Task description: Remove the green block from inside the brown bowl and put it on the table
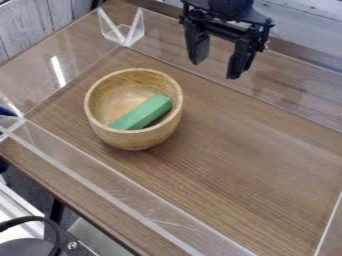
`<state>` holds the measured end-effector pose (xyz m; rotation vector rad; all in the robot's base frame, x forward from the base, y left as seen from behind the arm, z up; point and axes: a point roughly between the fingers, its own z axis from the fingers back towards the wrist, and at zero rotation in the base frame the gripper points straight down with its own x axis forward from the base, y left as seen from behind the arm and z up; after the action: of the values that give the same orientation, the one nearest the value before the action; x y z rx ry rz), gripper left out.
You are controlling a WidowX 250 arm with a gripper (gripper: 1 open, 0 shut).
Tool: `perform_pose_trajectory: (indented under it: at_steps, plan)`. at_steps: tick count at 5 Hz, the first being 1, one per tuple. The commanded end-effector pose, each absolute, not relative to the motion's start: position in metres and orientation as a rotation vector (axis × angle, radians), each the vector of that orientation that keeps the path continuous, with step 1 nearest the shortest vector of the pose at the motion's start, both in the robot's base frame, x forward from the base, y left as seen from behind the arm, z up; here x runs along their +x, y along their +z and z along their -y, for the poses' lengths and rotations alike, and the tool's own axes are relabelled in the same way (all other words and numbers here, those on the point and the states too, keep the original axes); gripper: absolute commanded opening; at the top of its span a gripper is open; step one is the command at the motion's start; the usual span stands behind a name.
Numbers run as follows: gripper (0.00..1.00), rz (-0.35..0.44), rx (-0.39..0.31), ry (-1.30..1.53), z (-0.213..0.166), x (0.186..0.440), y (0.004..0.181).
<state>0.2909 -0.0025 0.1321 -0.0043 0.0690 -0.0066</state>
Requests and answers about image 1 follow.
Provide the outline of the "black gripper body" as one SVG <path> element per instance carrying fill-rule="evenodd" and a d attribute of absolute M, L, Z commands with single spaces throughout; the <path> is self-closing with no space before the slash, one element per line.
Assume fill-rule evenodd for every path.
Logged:
<path fill-rule="evenodd" d="M 193 39 L 209 34 L 235 41 L 243 36 L 256 41 L 263 52 L 273 20 L 252 7 L 253 0 L 180 0 L 183 14 L 180 24 Z"/>

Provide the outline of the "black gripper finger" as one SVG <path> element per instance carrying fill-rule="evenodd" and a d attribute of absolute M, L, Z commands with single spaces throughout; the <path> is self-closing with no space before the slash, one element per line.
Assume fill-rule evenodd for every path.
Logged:
<path fill-rule="evenodd" d="M 191 63 L 197 65 L 208 56 L 209 35 L 204 24 L 189 17 L 184 18 L 183 26 L 188 58 Z"/>
<path fill-rule="evenodd" d="M 235 41 L 233 53 L 229 57 L 227 79 L 237 79 L 249 69 L 257 50 L 257 39 L 251 34 L 244 34 Z"/>

